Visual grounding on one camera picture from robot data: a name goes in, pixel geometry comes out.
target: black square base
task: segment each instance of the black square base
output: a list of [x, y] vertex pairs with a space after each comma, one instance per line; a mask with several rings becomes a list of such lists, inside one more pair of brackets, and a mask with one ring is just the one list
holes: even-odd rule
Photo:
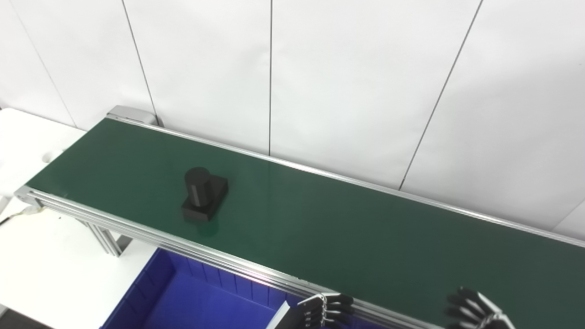
[[223, 201], [223, 197], [228, 193], [228, 180], [211, 175], [209, 179], [214, 191], [214, 200], [205, 207], [196, 207], [189, 201], [189, 197], [183, 202], [181, 210], [183, 211], [183, 218], [186, 221], [208, 222], [213, 217], [215, 211]]

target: black cylinder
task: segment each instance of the black cylinder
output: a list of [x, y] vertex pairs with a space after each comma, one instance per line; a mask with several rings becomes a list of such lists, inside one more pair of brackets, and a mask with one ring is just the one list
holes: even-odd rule
[[192, 205], [205, 207], [214, 200], [211, 174], [207, 169], [203, 167], [189, 169], [185, 174], [185, 184]]

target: metal leg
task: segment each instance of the metal leg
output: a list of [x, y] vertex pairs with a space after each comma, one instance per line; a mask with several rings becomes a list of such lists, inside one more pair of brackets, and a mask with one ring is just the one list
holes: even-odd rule
[[115, 240], [107, 228], [99, 227], [90, 222], [81, 222], [90, 229], [104, 251], [110, 255], [120, 257], [132, 240], [124, 235], [121, 235], [118, 240]]

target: white surface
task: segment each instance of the white surface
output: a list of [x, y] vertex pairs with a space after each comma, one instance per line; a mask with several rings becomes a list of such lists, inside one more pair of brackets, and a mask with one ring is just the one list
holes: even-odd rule
[[12, 196], [85, 132], [12, 108], [0, 110], [0, 196]]
[[402, 190], [552, 229], [585, 197], [585, 2], [485, 1]]
[[9, 0], [0, 0], [0, 107], [73, 125]]
[[120, 0], [11, 1], [79, 128], [116, 105], [153, 112]]
[[[26, 206], [13, 198], [0, 216]], [[54, 329], [97, 329], [156, 249], [134, 240], [115, 258], [82, 223], [45, 210], [0, 226], [0, 250], [0, 303]]]
[[267, 153], [270, 0], [126, 0], [166, 128]]
[[5, 196], [0, 196], [0, 213], [4, 210], [4, 208], [6, 207], [6, 205], [8, 204], [9, 198], [5, 197]]
[[585, 200], [557, 225], [553, 232], [585, 241]]
[[274, 1], [271, 154], [398, 188], [479, 1]]

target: cable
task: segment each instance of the cable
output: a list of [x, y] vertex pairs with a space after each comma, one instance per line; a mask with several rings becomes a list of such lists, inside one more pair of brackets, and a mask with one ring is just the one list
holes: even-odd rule
[[0, 225], [2, 225], [4, 223], [6, 223], [7, 221], [15, 218], [16, 216], [38, 214], [41, 211], [43, 211], [44, 209], [45, 209], [45, 207], [37, 208], [35, 205], [30, 205], [30, 206], [24, 208], [21, 212], [16, 213], [16, 214], [12, 214], [12, 215], [4, 218], [4, 220], [0, 222]]

